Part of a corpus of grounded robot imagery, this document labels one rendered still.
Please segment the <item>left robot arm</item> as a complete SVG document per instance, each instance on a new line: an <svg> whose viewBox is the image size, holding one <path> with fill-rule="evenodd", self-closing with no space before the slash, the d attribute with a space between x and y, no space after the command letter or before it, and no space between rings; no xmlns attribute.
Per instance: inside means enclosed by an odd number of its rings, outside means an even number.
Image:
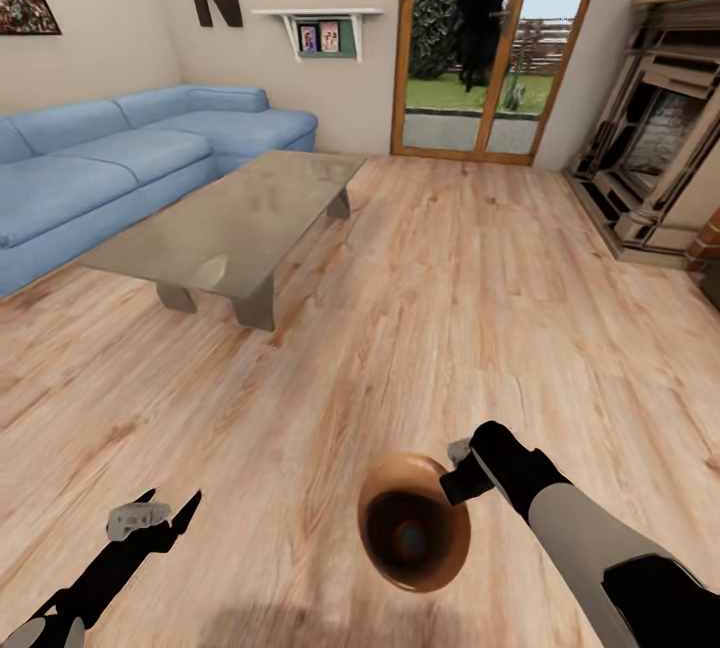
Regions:
<svg viewBox="0 0 720 648"><path fill-rule="evenodd" d="M150 552L168 553L185 534L201 500L197 491L171 521L169 503L149 503L155 489L135 502L112 509L107 525L109 544L69 588L47 600L0 648L84 648L85 630L128 582ZM55 616L46 612L56 606Z"/></svg>

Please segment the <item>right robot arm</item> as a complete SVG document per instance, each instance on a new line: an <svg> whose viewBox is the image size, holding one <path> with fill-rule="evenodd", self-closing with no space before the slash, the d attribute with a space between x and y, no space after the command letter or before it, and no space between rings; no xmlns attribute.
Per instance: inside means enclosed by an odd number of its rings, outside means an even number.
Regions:
<svg viewBox="0 0 720 648"><path fill-rule="evenodd" d="M451 506L495 487L528 523L605 648L720 648L720 595L496 420L447 445Z"/></svg>

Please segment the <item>trash can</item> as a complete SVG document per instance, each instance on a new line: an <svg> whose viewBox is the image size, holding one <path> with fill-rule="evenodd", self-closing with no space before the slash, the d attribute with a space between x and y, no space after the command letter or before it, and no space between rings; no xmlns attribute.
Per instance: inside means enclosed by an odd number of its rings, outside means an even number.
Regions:
<svg viewBox="0 0 720 648"><path fill-rule="evenodd" d="M424 461L435 472L406 460ZM441 478L450 473L417 452L398 452L380 460L362 484L357 524L364 550L376 570L394 587L411 594L438 592L464 569L472 545L467 500L451 506ZM428 538L419 562L402 562L392 550L392 534L405 521L416 521Z"/></svg>

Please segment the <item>can of soda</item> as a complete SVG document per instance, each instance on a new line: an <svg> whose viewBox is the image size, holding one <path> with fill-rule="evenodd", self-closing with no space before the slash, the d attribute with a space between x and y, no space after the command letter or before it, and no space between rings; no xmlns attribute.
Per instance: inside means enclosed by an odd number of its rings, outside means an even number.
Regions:
<svg viewBox="0 0 720 648"><path fill-rule="evenodd" d="M419 562L428 552L426 532L416 521L405 521L392 534L392 550L402 562Z"/></svg>

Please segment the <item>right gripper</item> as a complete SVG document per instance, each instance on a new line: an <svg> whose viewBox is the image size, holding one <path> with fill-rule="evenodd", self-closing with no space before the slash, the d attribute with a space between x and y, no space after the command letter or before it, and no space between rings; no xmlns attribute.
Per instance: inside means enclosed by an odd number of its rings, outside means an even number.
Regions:
<svg viewBox="0 0 720 648"><path fill-rule="evenodd" d="M444 474L441 478L444 492L448 496L451 506L461 504L464 500L477 498L495 488L495 484L489 477L487 478L490 480L490 484L478 484L466 470L464 462L466 462L466 459L463 459L454 472Z"/></svg>

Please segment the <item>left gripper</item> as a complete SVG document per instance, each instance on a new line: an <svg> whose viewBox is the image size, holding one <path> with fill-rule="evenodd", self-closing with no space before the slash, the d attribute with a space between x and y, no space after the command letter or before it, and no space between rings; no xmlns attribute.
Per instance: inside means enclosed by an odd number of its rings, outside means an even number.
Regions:
<svg viewBox="0 0 720 648"><path fill-rule="evenodd" d="M151 489L136 502L149 503L154 494L155 489ZM171 550L178 536L185 534L200 500L199 490L171 521L171 526L165 519L159 525L131 531L124 541L109 541L88 568L104 568L118 580L120 591L150 552L168 553Z"/></svg>

